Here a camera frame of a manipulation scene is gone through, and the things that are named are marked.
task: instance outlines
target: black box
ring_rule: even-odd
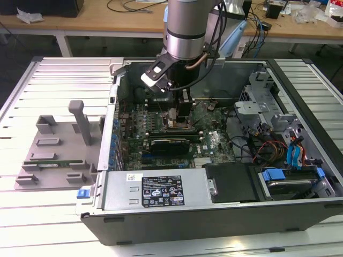
[[[266,18],[277,19],[284,6],[280,3],[270,3],[267,6]]]
[[[0,14],[17,14],[17,7],[24,12],[42,15],[77,17],[84,0],[0,0]]]

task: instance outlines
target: floor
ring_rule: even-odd
[[[12,92],[16,83],[30,63],[32,56],[61,56],[58,45],[52,36],[20,35],[18,36],[26,49],[15,40],[8,38],[8,44],[0,45],[0,107]],[[162,49],[161,39],[106,38],[107,48],[102,47],[99,37],[69,37],[70,46],[75,57],[124,56],[154,57]],[[268,43],[262,47],[258,58],[308,58],[330,79],[337,68],[343,64],[343,48],[327,46],[320,56],[316,56],[321,45],[300,44],[293,54],[288,52],[290,44]],[[333,79],[333,84],[343,89],[343,70]]]

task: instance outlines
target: white sticker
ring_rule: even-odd
[[[141,181],[143,173],[128,173],[126,174],[126,181]]]
[[[171,197],[171,201],[183,201],[183,197]]]
[[[38,164],[38,167],[40,167],[40,168],[56,168],[56,167],[58,167],[58,164],[56,164],[56,163]]]

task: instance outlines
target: motherboard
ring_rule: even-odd
[[[222,129],[223,110],[216,101],[198,101],[189,119],[175,126],[170,111],[151,111],[146,104],[121,106],[124,170],[201,168],[234,162]]]

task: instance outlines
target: desk leg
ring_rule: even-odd
[[[240,39],[240,41],[239,41],[239,43],[238,43],[234,53],[232,54],[232,58],[233,59],[240,59],[240,58],[242,58],[245,46],[247,45],[248,42],[249,42],[249,37],[248,36],[243,36]]]
[[[107,48],[106,37],[104,37],[104,36],[101,37],[101,47]]]
[[[293,43],[290,48],[288,49],[288,51],[292,54],[294,53],[296,47],[298,46],[298,43]]]
[[[5,34],[0,34],[0,44],[8,44]]]
[[[73,57],[73,54],[70,50],[68,38],[64,35],[56,35],[57,43],[59,49],[61,50],[63,57]]]

